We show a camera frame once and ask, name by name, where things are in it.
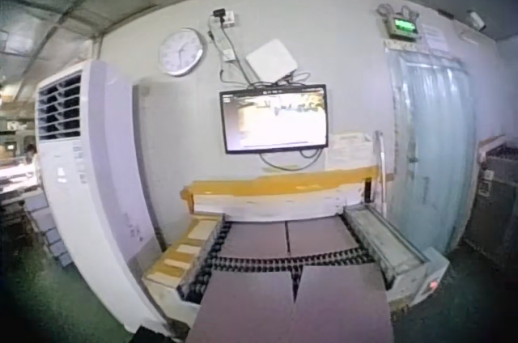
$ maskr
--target wall-mounted monitor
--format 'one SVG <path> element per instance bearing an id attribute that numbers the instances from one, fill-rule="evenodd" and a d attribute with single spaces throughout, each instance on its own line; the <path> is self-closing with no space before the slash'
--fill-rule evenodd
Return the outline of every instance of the wall-mounted monitor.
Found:
<path id="1" fill-rule="evenodd" d="M 322 149 L 328 145 L 325 85 L 220 92 L 228 154 Z"/>

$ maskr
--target security camera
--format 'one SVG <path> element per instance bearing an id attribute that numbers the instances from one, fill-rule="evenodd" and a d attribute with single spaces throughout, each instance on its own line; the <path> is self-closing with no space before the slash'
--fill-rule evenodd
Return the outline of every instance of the security camera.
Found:
<path id="1" fill-rule="evenodd" d="M 482 21 L 480 15 L 473 10 L 468 11 L 468 24 L 475 30 L 481 32 L 486 28 L 486 23 Z"/>

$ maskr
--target air conditioner vent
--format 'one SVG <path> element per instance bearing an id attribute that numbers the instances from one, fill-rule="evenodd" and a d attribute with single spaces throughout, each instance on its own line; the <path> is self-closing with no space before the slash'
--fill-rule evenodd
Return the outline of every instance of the air conditioner vent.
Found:
<path id="1" fill-rule="evenodd" d="M 36 117 L 40 141 L 79 137 L 81 74 L 73 74 L 38 91 Z"/>

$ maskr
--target clock face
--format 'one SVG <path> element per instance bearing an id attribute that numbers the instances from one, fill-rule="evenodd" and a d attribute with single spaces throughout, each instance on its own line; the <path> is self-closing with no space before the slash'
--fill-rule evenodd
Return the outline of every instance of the clock face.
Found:
<path id="1" fill-rule="evenodd" d="M 204 47 L 199 33 L 181 29 L 172 33 L 160 46 L 159 63 L 172 76 L 188 74 L 202 59 Z"/>

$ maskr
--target plastic strip curtain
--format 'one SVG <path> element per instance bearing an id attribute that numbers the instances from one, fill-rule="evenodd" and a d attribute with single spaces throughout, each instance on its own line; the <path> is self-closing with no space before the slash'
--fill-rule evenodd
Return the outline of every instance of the plastic strip curtain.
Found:
<path id="1" fill-rule="evenodd" d="M 465 213 L 475 152 L 469 76 L 449 58 L 387 53 L 396 121 L 389 217 L 421 250 L 446 252 Z"/>

